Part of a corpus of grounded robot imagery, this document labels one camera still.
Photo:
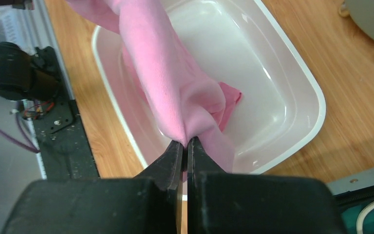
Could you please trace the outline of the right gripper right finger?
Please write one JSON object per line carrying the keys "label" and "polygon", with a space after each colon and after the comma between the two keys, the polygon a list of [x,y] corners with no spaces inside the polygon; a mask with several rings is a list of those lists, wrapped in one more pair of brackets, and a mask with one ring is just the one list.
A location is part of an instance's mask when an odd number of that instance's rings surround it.
{"label": "right gripper right finger", "polygon": [[320,180],[225,172],[198,138],[187,149],[190,234],[344,234],[336,201]]}

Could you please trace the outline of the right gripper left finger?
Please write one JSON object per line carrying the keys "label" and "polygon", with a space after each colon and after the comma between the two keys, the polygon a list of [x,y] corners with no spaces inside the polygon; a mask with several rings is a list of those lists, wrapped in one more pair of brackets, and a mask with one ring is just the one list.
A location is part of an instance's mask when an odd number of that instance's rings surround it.
{"label": "right gripper left finger", "polygon": [[37,180],[4,224],[4,234],[178,234],[181,143],[133,178]]}

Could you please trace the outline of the pink t-shirt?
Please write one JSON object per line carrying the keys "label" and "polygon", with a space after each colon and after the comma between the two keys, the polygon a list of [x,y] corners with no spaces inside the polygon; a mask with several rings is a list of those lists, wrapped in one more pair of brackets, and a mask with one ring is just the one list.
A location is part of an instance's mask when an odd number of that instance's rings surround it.
{"label": "pink t-shirt", "polygon": [[82,17],[120,35],[123,58],[138,77],[159,130],[205,152],[231,172],[234,147],[223,134],[242,93],[210,78],[177,36],[158,0],[71,0]]}

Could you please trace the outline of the pink and teal kids suitcase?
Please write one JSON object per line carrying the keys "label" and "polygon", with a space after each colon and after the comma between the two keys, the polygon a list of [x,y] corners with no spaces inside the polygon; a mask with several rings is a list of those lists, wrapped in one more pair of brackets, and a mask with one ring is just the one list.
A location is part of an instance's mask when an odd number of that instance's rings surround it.
{"label": "pink and teal kids suitcase", "polygon": [[349,234],[374,234],[374,168],[330,182]]}

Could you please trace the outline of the white plastic basin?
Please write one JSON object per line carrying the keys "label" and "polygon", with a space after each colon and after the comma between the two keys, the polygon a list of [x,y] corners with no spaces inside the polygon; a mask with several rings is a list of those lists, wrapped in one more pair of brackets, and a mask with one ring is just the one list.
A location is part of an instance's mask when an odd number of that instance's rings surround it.
{"label": "white plastic basin", "polygon": [[[224,134],[232,171],[262,174],[323,126],[326,103],[313,74],[260,0],[164,0],[171,23],[199,66],[242,93]],[[143,167],[168,147],[126,68],[121,37],[100,26],[92,49],[109,98]]]}

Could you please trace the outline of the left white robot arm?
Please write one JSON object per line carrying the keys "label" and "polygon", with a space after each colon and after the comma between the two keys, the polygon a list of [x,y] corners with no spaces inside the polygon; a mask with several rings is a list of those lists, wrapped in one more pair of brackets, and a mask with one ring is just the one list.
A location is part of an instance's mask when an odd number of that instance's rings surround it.
{"label": "left white robot arm", "polygon": [[55,50],[36,48],[30,55],[14,43],[0,42],[0,97],[11,101],[48,101],[60,92],[61,76]]}

